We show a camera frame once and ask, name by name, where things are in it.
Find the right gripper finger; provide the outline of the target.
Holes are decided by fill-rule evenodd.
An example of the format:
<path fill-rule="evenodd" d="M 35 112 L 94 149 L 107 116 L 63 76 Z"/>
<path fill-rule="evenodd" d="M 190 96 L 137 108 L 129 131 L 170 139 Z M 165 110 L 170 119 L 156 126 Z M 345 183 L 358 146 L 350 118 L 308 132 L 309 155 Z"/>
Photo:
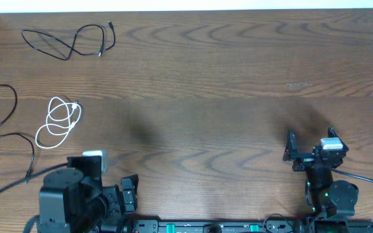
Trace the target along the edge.
<path fill-rule="evenodd" d="M 349 151 L 348 146 L 338 137 L 335 129 L 332 126 L 328 127 L 328 137 L 326 139 L 326 149 L 343 150 L 345 152 Z"/>
<path fill-rule="evenodd" d="M 295 140 L 295 134 L 292 131 L 288 131 L 283 161 L 294 161 L 298 156 L 299 151 Z"/>

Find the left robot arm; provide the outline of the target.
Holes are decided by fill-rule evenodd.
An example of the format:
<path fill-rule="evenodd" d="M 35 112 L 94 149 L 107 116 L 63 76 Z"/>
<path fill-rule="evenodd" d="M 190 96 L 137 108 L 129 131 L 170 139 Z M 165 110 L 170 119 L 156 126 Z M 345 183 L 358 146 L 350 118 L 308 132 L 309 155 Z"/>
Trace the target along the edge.
<path fill-rule="evenodd" d="M 135 232 L 128 215 L 136 211 L 139 176 L 120 185 L 102 185 L 103 158 L 68 157 L 66 167 L 46 175 L 39 192 L 39 214 L 24 232 Z"/>

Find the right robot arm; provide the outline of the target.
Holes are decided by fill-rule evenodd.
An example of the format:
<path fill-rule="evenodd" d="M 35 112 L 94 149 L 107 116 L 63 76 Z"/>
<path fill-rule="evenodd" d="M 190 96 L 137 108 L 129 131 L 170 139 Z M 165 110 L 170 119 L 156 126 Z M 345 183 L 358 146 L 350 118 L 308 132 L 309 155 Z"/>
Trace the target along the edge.
<path fill-rule="evenodd" d="M 332 170 L 343 163 L 348 146 L 332 127 L 311 152 L 298 150 L 295 134 L 289 131 L 283 160 L 293 163 L 294 172 L 306 174 L 306 202 L 313 213 L 297 220 L 294 232 L 348 232 L 348 218 L 355 214 L 359 189 L 344 181 L 335 181 Z"/>

